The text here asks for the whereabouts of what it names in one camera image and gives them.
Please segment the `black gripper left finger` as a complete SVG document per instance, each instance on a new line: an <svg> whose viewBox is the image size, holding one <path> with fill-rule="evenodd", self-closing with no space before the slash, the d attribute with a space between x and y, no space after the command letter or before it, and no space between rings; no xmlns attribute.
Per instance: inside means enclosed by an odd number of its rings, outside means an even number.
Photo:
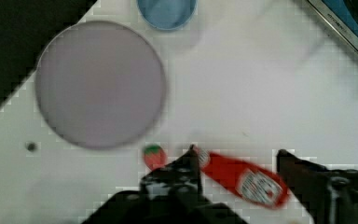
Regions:
<svg viewBox="0 0 358 224"><path fill-rule="evenodd" d="M163 167L150 170L150 173L140 180L140 191L150 201L156 200L157 197L168 197L183 188L202 194L199 154L194 145L172 162L168 162L167 156Z"/></svg>

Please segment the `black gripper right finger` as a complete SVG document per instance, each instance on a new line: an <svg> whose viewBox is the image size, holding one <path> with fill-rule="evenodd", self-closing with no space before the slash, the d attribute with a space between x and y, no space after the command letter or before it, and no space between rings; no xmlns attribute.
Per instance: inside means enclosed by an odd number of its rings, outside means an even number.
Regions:
<svg viewBox="0 0 358 224"><path fill-rule="evenodd" d="M358 170L330 170L281 149L277 172L314 224L358 224Z"/></svg>

